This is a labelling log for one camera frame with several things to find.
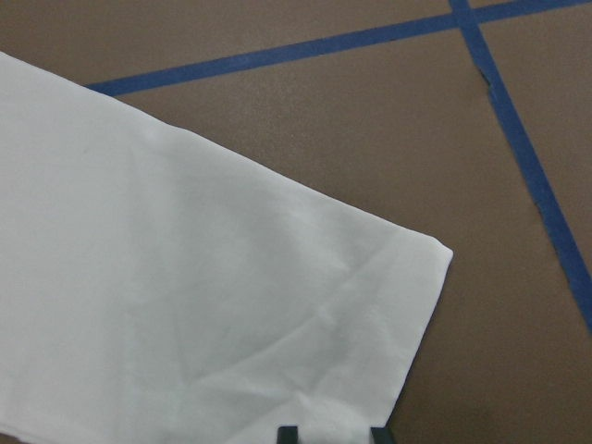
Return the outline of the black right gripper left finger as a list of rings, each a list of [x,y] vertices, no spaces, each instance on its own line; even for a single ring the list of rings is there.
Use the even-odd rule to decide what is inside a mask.
[[[299,444],[300,435],[298,427],[279,427],[277,429],[277,444]]]

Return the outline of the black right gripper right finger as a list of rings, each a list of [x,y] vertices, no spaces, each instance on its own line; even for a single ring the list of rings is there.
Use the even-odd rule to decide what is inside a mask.
[[[370,428],[371,444],[394,444],[394,437],[391,431],[386,427]]]

